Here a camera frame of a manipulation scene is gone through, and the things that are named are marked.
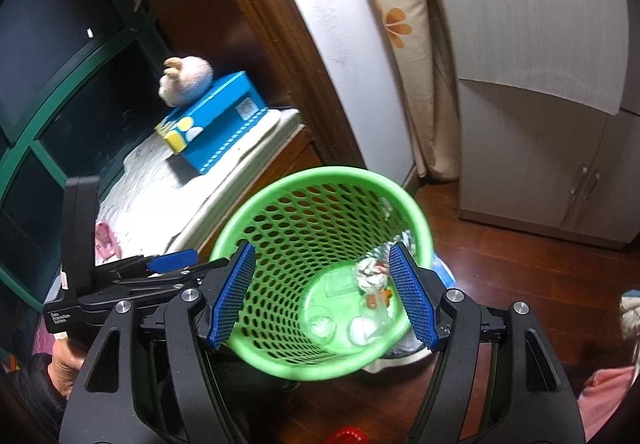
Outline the person left hand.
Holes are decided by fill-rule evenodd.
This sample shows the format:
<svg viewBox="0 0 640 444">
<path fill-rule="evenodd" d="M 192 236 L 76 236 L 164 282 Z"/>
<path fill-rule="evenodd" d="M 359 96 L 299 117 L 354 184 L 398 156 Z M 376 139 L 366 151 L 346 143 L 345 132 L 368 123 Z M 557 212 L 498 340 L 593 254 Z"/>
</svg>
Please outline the person left hand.
<svg viewBox="0 0 640 444">
<path fill-rule="evenodd" d="M 47 372 L 52 386 L 68 400 L 87 353 L 70 343 L 69 338 L 55 339 Z"/>
</svg>

